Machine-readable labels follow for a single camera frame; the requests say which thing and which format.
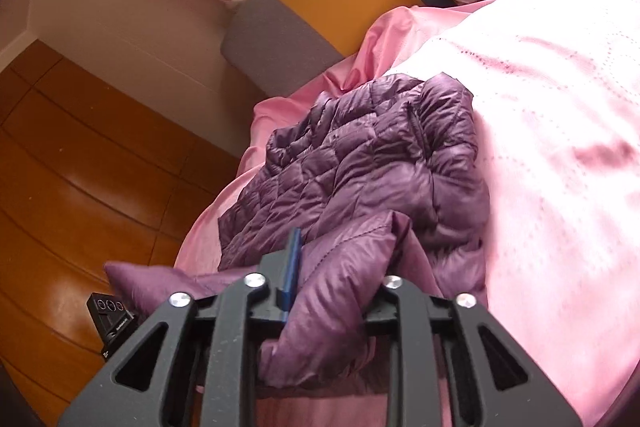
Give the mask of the purple down jacket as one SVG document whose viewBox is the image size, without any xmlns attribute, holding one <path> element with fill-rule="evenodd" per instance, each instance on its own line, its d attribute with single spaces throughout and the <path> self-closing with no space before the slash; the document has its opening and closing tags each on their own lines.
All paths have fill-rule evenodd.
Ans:
<svg viewBox="0 0 640 427">
<path fill-rule="evenodd" d="M 146 317 L 176 291 L 221 293 L 299 230 L 297 295 L 280 337 L 260 349 L 260 379 L 312 389 L 360 374 L 370 387 L 382 346 L 362 317 L 385 275 L 446 298 L 486 295 L 490 198 L 477 153 L 472 95 L 457 79 L 378 78 L 273 132 L 262 169 L 219 218 L 216 272 L 125 262 L 105 272 Z"/>
</svg>

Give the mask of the pink bed cover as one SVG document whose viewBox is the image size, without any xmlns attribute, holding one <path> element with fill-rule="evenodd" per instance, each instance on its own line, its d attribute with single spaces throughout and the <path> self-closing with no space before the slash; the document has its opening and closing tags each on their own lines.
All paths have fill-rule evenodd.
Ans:
<svg viewBox="0 0 640 427">
<path fill-rule="evenodd" d="M 474 95 L 490 311 L 587 426 L 639 391 L 639 0 L 392 13 L 382 61 Z"/>
</svg>

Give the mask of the grey yellow blue headboard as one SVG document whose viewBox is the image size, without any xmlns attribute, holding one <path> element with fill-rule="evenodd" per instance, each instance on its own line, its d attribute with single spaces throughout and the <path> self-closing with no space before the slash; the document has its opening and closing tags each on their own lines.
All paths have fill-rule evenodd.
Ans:
<svg viewBox="0 0 640 427">
<path fill-rule="evenodd" d="M 290 95 L 356 53 L 381 15 L 413 5 L 451 8 L 454 0 L 245 0 L 221 54 L 266 95 Z"/>
</svg>

